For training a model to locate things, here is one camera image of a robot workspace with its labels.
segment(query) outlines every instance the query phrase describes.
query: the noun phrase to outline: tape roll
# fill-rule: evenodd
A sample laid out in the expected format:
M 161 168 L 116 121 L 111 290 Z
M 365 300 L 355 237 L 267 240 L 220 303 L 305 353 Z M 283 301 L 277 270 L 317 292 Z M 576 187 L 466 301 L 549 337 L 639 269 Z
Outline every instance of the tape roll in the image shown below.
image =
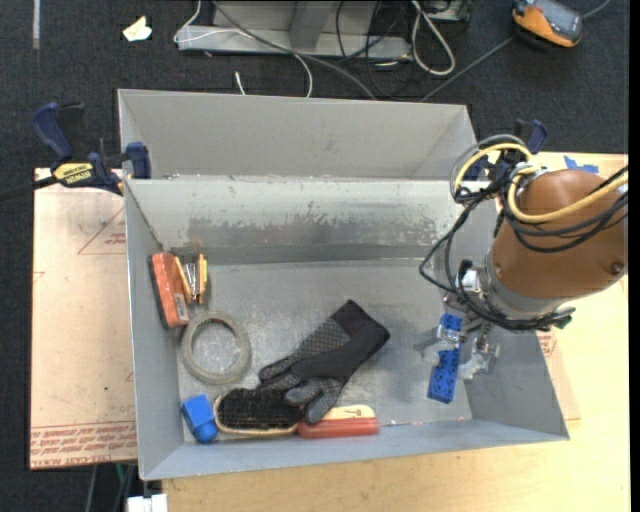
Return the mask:
M 222 372 L 214 372 L 203 367 L 193 353 L 193 345 L 196 339 L 195 335 L 198 329 L 211 323 L 222 324 L 230 329 L 236 337 L 238 347 L 240 347 L 240 356 L 238 359 L 228 369 Z M 221 311 L 207 311 L 194 316 L 182 335 L 180 352 L 182 362 L 189 373 L 207 384 L 228 384 L 233 382 L 244 375 L 251 366 L 251 343 L 249 341 L 249 334 L 235 319 Z

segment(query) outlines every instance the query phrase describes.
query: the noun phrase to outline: orange device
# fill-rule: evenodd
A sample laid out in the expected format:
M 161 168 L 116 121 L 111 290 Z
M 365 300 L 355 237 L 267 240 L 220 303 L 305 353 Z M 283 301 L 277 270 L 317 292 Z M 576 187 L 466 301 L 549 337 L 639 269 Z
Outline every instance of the orange device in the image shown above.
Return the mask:
M 548 172 L 533 180 L 518 194 L 523 214 L 538 215 L 571 207 L 601 187 L 605 179 L 597 174 L 576 169 Z M 538 223 L 538 232 L 553 232 L 585 222 L 606 212 L 622 195 L 618 189 L 602 194 L 591 204 L 554 219 Z M 504 285 L 521 297 L 545 300 L 579 298 L 604 290 L 625 273 L 628 260 L 625 211 L 614 215 L 607 228 L 588 240 L 559 252 L 531 250 L 517 238 L 514 228 L 504 223 L 493 243 L 491 271 L 497 281 L 494 289 Z M 518 221 L 528 227 L 526 220 Z M 577 230 L 582 234 L 586 229 Z M 566 243 L 566 236 L 532 237 L 522 235 L 525 242 L 545 247 Z
M 149 268 L 162 324 L 167 329 L 187 325 L 190 316 L 180 261 L 169 252 L 159 252 L 149 257 Z
M 582 39 L 582 15 L 556 0 L 515 0 L 513 20 L 527 35 L 562 47 Z

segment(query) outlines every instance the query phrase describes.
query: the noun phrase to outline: black glove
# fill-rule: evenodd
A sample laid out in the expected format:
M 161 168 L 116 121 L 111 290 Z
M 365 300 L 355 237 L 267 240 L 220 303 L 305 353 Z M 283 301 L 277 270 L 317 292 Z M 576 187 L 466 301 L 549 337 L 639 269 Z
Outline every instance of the black glove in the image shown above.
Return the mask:
M 304 406 L 307 423 L 317 423 L 360 365 L 388 339 L 389 332 L 350 300 L 293 354 L 260 370 L 257 390 L 282 391 L 286 404 Z

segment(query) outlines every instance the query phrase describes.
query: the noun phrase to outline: gray bin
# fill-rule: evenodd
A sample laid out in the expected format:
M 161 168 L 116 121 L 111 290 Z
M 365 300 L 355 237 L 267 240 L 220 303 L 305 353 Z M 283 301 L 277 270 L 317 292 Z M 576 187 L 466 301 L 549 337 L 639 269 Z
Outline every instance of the gray bin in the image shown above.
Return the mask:
M 459 380 L 450 404 L 427 398 L 431 368 L 416 345 L 443 308 L 418 265 L 459 214 L 448 174 L 474 142 L 464 107 L 154 91 L 119 99 L 123 146 L 142 141 L 153 161 L 152 179 L 125 187 L 141 478 L 567 438 L 533 333 L 495 329 L 495 368 Z M 454 260 L 480 261 L 494 220 L 491 204 L 479 208 L 457 236 Z M 147 259 L 161 250 L 207 257 L 209 294 L 198 307 L 232 315 L 253 348 L 238 382 L 206 385 L 183 366 L 181 332 L 163 328 L 149 275 Z M 370 405 L 379 434 L 195 442 L 183 400 L 255 386 L 262 366 L 347 299 L 391 333 L 338 404 Z

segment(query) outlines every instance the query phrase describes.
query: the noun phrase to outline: blue block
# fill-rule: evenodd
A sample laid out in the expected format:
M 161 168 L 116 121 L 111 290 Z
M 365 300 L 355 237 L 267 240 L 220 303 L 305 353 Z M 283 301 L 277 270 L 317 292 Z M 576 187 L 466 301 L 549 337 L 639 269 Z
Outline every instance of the blue block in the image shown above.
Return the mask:
M 182 402 L 181 411 L 189 430 L 198 442 L 209 443 L 216 438 L 218 429 L 213 409 L 204 393 Z
M 440 350 L 440 364 L 431 370 L 427 397 L 448 404 L 453 400 L 460 365 L 460 347 L 453 350 Z
M 451 313 L 445 313 L 440 317 L 440 325 L 451 331 L 460 331 L 462 328 L 462 318 Z

